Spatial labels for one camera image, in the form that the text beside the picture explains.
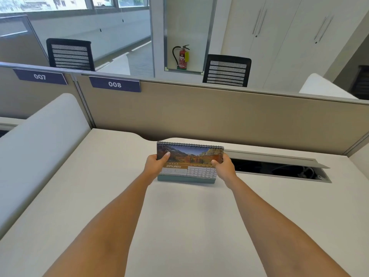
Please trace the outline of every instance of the calendar base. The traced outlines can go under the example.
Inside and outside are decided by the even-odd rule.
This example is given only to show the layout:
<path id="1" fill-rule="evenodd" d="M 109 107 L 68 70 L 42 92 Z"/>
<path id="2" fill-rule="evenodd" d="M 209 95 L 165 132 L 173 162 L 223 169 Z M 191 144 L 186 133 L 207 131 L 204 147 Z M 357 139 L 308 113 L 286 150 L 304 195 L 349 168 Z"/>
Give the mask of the calendar base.
<path id="1" fill-rule="evenodd" d="M 164 182 L 188 182 L 188 183 L 199 183 L 199 184 L 214 184 L 214 179 L 201 179 L 184 176 L 171 176 L 171 175 L 158 175 L 158 181 Z"/>

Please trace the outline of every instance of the mountain landscape picture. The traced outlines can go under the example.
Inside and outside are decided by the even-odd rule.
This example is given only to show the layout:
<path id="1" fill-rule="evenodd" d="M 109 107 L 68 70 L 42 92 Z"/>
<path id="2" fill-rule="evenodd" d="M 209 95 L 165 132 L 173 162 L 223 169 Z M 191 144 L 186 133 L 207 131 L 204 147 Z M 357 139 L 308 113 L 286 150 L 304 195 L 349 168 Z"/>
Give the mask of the mountain landscape picture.
<path id="1" fill-rule="evenodd" d="M 207 146 L 186 146 L 182 144 L 163 144 L 157 145 L 157 159 L 161 159 L 166 152 L 170 152 L 168 162 L 176 163 L 197 163 L 211 164 L 211 160 L 215 159 L 219 163 L 222 162 L 223 148 L 214 148 Z"/>

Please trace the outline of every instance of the calendar page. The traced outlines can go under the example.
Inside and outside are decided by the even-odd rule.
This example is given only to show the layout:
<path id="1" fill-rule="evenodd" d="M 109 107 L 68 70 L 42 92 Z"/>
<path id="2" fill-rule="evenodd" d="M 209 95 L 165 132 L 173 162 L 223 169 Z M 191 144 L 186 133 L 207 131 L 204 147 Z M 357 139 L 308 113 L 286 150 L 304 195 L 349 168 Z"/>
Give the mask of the calendar page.
<path id="1" fill-rule="evenodd" d="M 215 179 L 217 172 L 211 160 L 223 160 L 224 147 L 181 143 L 157 143 L 157 159 L 170 152 L 160 175 Z"/>

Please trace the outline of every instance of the fire extinguisher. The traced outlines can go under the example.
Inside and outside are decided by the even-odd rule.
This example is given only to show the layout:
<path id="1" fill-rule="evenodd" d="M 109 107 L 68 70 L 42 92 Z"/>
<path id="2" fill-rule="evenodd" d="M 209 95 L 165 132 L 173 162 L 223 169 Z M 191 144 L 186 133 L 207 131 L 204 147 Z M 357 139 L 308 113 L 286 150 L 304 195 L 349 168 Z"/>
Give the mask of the fire extinguisher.
<path id="1" fill-rule="evenodd" d="M 173 47 L 172 53 L 173 53 L 174 59 L 177 62 L 177 69 L 187 70 L 187 62 L 188 62 L 188 59 L 189 59 L 189 52 L 187 50 L 190 50 L 189 48 L 187 48 L 187 46 L 189 46 L 189 45 Z M 179 52 L 179 63 L 178 63 L 178 60 L 177 60 L 176 56 L 174 55 L 174 50 L 176 48 L 181 49 L 180 52 Z"/>

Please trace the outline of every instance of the person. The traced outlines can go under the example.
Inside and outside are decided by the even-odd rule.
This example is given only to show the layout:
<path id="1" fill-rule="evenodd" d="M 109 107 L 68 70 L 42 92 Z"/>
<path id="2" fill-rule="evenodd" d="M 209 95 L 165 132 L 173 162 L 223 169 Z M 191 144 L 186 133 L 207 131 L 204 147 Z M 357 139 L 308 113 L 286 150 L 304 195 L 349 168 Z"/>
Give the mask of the person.
<path id="1" fill-rule="evenodd" d="M 124 276 L 146 190 L 169 154 L 160 160 L 150 155 L 144 171 L 87 224 L 44 277 Z M 212 164 L 233 192 L 268 277 L 349 276 L 302 229 L 238 178 L 227 154 L 223 163 Z"/>

